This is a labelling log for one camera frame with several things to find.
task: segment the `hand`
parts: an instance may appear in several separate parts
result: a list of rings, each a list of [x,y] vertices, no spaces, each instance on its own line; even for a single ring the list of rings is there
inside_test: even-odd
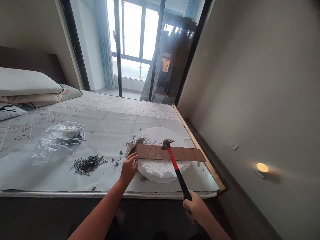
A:
[[[189,193],[192,197],[192,201],[184,199],[183,197],[183,207],[186,209],[187,216],[192,220],[196,220],[203,228],[205,228],[214,217],[197,193],[192,192],[191,190],[189,190]]]
[[[120,181],[123,182],[126,186],[129,185],[131,180],[133,179],[134,175],[138,171],[138,160],[135,161],[133,164],[133,161],[139,157],[137,153],[130,154],[127,159],[122,164],[122,170],[120,175]]]

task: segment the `pillowcase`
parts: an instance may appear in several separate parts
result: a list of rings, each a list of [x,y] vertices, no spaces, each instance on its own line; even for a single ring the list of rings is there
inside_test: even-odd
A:
[[[61,99],[57,102],[67,101],[69,99],[80,97],[83,95],[83,93],[79,89],[70,87],[65,84],[60,84],[60,85],[61,85],[61,87],[63,87],[64,91],[62,92]],[[26,105],[29,107],[32,107],[32,108],[38,108],[38,107],[51,105],[51,104],[54,104],[57,102],[32,102],[32,103],[30,102],[30,103],[27,103]]]
[[[28,102],[57,102],[62,98],[62,93],[33,94],[22,96],[0,97],[0,102],[18,104]]]
[[[0,97],[60,93],[63,88],[41,72],[0,67]]]
[[[0,102],[0,121],[28,113],[12,104]]]

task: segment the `cardboard strip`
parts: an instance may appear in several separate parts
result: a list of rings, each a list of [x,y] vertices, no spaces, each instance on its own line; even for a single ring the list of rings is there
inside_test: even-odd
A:
[[[130,152],[132,146],[133,144],[128,144],[125,157],[128,156],[128,153]],[[200,149],[182,147],[171,147],[171,149],[176,161],[206,161]],[[161,146],[157,145],[137,144],[137,146],[135,147],[135,152],[137,152],[139,158],[142,159],[171,160],[168,151],[162,150]]]

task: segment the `glass door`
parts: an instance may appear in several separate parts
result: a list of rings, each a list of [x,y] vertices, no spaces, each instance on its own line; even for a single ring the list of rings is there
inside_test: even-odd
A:
[[[118,80],[118,86],[121,82],[119,96],[140,100],[146,88],[145,81],[154,55],[159,6],[147,1],[107,0],[107,11],[108,23],[112,26],[110,41],[113,72],[115,79]]]
[[[164,104],[179,98],[212,0],[63,2],[87,88]]]

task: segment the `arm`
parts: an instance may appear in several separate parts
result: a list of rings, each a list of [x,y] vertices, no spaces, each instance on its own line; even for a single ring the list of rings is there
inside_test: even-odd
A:
[[[68,240],[105,239],[120,200],[138,170],[139,156],[133,153],[123,162],[120,179],[110,189],[101,202],[92,210]]]
[[[189,190],[189,193],[192,197],[192,201],[189,201],[188,199],[183,201],[183,206],[187,210],[187,215],[190,211],[192,215],[188,216],[196,220],[204,228],[211,240],[230,240],[230,237],[213,217],[201,197],[191,190]]]

